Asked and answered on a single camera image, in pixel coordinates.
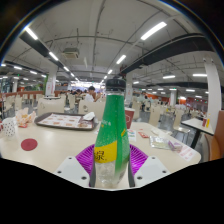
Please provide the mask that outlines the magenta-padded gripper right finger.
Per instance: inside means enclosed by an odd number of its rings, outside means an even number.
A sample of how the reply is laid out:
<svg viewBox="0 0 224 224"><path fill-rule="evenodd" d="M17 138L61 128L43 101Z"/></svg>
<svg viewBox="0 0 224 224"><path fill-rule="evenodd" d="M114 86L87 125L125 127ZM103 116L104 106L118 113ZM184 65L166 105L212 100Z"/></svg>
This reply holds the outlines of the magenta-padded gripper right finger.
<svg viewBox="0 0 224 224"><path fill-rule="evenodd" d="M156 156L147 156L134 145L130 146L129 186L143 187L170 172Z"/></svg>

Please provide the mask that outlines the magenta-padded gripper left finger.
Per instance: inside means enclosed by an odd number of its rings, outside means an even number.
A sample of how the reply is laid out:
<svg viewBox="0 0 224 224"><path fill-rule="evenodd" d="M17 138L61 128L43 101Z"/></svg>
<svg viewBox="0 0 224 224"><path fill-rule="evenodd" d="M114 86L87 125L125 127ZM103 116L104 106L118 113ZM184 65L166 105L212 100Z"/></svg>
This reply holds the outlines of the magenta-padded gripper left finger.
<svg viewBox="0 0 224 224"><path fill-rule="evenodd" d="M54 174L81 187L94 187L94 145L86 147L76 156L68 156Z"/></svg>

